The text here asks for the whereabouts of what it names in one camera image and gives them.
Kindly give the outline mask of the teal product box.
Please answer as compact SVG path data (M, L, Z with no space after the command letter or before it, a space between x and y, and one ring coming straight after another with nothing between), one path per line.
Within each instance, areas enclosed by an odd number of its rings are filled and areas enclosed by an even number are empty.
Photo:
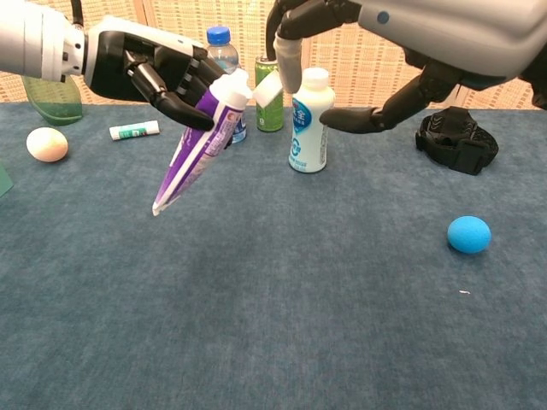
M0 162L0 198L14 186L11 177L4 165Z

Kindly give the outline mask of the bamboo folding screen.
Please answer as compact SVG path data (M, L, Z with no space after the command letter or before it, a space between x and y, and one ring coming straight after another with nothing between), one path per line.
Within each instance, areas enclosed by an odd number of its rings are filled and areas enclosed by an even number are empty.
M72 20L70 0L30 0L61 11ZM240 65L254 81L257 56L264 52L265 24L273 0L81 0L85 29L105 15L115 15L175 32L206 43L206 29L228 26ZM336 107L380 107L407 84L418 70L404 62L395 44L365 32L357 25L342 26L303 41L303 67L323 67L330 73ZM129 104L93 95L75 78L85 104ZM21 77L0 72L0 103L26 101ZM453 91L431 108L536 109L531 86L519 79L486 91L465 87Z

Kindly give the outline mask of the clear water bottle blue cap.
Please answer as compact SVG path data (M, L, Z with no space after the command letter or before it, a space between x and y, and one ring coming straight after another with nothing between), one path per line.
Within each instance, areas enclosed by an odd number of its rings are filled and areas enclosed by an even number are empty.
M231 43L231 31L227 26L212 26L206 31L208 41L208 53L210 57L227 73L233 73L237 68L240 68L239 55L236 48ZM236 125L232 143L237 144L245 140L247 134L247 126L245 116L242 114L238 124Z

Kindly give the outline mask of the blue ball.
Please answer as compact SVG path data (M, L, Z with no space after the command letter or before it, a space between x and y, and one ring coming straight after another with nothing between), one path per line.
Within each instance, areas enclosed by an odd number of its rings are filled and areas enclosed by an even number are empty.
M454 219L447 228L449 245L464 254L478 254L491 243L491 229L479 217L464 215Z

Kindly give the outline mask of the white yogurt drink bottle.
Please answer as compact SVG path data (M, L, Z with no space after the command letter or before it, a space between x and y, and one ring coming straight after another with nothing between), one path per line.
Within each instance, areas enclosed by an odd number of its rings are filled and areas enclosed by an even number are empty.
M299 91L292 96L290 166L300 173L317 173L326 166L327 128L321 115L334 105L329 72L321 67L303 70Z

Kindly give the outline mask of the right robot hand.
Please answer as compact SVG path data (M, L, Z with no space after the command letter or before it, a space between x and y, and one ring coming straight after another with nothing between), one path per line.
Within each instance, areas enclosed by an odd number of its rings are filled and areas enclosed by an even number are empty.
M286 92L302 83L303 39L351 23L399 46L421 73L381 108L327 110L330 128L390 130L458 85L482 91L512 79L547 111L547 0L274 0L265 46Z

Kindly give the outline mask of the green spray bottle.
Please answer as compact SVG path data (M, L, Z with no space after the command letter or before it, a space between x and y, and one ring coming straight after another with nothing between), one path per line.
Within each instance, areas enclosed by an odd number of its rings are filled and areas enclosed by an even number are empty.
M22 83L27 100L49 124L65 126L83 118L79 88L71 77L55 82L23 76Z

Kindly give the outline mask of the blue table mat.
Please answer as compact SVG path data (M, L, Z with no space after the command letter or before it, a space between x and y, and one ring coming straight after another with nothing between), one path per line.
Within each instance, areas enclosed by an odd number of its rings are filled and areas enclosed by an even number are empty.
M159 216L182 129L89 106L66 160L0 104L0 410L547 410L547 113L477 111L477 176L393 132L332 132L326 169L250 130ZM472 215L488 248L453 249ZM459 290L467 290L463 295Z

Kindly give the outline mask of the purple toothpaste tube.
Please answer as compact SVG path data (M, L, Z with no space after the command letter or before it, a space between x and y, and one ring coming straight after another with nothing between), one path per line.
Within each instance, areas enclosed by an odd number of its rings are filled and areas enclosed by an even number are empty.
M213 118L214 126L208 132L190 127L185 130L153 202L155 216L175 202L226 147L251 98L270 104L283 91L278 70L269 73L255 89L247 85L248 79L241 68L225 73L198 102L197 108Z

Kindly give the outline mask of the green drink can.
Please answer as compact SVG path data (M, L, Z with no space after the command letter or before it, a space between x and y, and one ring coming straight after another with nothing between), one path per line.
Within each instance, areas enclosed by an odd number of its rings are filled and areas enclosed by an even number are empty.
M262 132L276 132L283 127L283 88L279 80L278 64L265 55L255 62L256 126Z

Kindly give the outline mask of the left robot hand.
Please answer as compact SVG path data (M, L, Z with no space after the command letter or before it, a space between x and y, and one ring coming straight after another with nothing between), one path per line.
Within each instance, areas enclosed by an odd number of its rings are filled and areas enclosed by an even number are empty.
M147 102L181 125L208 132L215 122L197 108L225 71L200 42L108 15L85 39L86 86L96 95Z

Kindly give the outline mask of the pale pink egg ball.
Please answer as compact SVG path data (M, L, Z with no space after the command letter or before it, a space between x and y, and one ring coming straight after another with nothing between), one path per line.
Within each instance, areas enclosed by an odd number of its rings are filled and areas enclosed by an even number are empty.
M57 129L40 127L31 131L26 138L29 154L42 162L56 162L68 153L68 141Z

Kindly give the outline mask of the green white glue stick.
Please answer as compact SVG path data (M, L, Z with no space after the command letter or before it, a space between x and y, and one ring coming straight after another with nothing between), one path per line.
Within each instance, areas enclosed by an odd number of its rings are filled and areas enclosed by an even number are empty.
M124 126L112 126L109 128L109 134L115 141L157 135L160 132L157 120L149 120Z

